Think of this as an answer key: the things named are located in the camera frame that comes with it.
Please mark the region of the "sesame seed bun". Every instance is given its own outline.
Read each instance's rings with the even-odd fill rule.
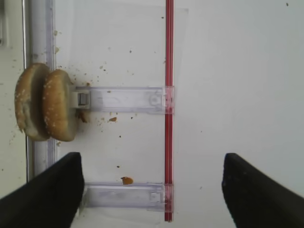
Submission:
[[[35,141],[49,138],[42,115],[43,85],[49,68],[31,64],[19,77],[15,88],[15,114],[19,129]]]
[[[49,134],[60,141],[72,141],[77,132],[77,113],[70,108],[72,83],[67,72],[55,70],[50,73],[43,89],[43,116]]]

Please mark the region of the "red rod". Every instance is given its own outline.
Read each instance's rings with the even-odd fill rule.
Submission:
[[[173,86],[173,0],[166,0],[166,86]],[[173,115],[165,115],[165,183],[173,184]],[[173,220],[173,197],[166,194],[165,221]]]

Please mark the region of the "crumb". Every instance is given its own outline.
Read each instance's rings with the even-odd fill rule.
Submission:
[[[60,49],[58,47],[55,47],[55,54],[57,54],[58,51],[60,51]]]
[[[131,177],[122,177],[121,178],[123,180],[123,184],[133,184],[133,179]]]
[[[109,119],[109,122],[116,122],[117,121],[117,117],[113,117],[111,119]]]
[[[78,119],[81,119],[83,123],[89,123],[90,122],[90,112],[89,111],[84,111],[80,110],[78,113]]]
[[[34,59],[38,59],[38,55],[37,54],[33,54],[33,58]]]

